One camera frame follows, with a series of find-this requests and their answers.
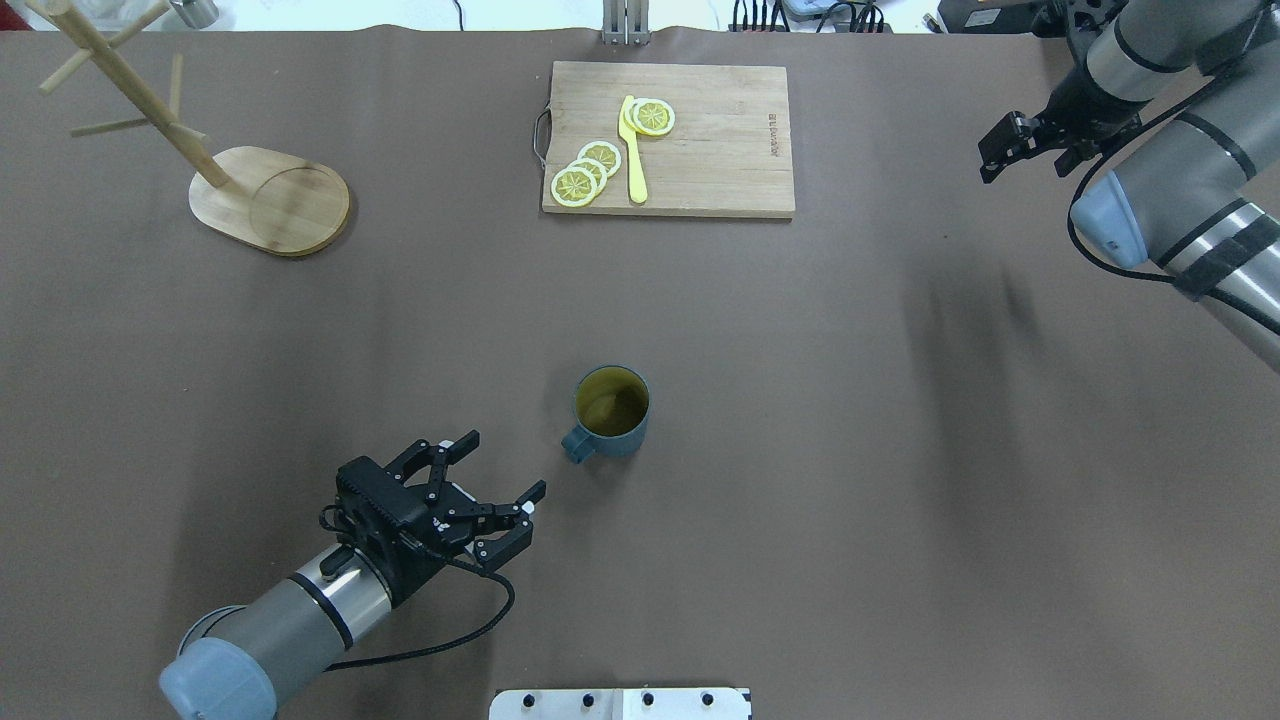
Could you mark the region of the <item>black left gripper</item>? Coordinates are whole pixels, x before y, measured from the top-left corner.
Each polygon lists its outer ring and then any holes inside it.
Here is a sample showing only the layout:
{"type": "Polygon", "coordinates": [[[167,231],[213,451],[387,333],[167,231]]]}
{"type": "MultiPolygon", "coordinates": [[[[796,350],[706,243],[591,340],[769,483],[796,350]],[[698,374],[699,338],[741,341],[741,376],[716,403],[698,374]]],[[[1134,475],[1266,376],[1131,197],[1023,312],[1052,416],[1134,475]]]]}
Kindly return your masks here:
{"type": "Polygon", "coordinates": [[[532,543],[544,480],[504,503],[483,503],[451,480],[451,466],[480,439],[479,430],[439,445],[416,439],[385,466],[385,580],[393,601],[408,600],[463,553],[497,571],[532,543]]]}

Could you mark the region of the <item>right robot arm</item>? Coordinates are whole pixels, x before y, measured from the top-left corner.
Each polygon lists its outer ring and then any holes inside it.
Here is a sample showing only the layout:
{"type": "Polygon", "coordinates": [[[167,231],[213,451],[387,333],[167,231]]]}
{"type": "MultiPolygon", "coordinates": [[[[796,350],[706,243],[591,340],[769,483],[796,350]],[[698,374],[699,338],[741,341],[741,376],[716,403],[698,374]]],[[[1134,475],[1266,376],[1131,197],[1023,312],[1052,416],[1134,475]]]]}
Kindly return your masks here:
{"type": "Polygon", "coordinates": [[[1203,304],[1277,366],[1277,217],[1243,188],[1277,163],[1275,1],[1041,1],[1073,65],[1034,115],[979,141],[980,178],[1083,164],[1068,236],[1096,266],[1203,304]]]}

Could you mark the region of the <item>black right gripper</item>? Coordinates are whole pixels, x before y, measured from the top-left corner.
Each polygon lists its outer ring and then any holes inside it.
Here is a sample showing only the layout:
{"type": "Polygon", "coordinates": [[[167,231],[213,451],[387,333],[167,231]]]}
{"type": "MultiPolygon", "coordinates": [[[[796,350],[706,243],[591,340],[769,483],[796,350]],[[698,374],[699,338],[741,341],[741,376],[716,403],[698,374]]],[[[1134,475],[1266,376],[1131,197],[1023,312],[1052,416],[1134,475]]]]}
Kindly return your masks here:
{"type": "Polygon", "coordinates": [[[1073,68],[1055,87],[1036,118],[1010,111],[978,143],[980,179],[992,184],[1011,164],[1034,158],[1038,142],[1062,152],[1053,161],[1060,178],[1082,163],[1114,146],[1112,137],[1125,135],[1137,123],[1144,101],[1116,97],[1103,90],[1083,67],[1073,68]]]}

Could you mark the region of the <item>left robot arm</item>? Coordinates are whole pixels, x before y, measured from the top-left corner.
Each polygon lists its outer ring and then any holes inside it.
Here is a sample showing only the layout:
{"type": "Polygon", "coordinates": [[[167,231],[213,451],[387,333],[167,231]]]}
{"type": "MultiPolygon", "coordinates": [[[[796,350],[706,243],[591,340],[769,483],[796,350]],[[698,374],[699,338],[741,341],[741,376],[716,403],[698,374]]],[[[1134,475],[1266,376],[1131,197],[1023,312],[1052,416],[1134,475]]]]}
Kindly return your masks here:
{"type": "Polygon", "coordinates": [[[387,464],[356,457],[335,474],[320,512],[334,543],[247,605],[206,614],[183,637],[159,685],[182,719],[274,719],[346,659],[439,571],[500,579],[532,542],[544,480],[504,503],[476,500],[447,477],[480,442],[471,430],[416,439],[387,464]]]}

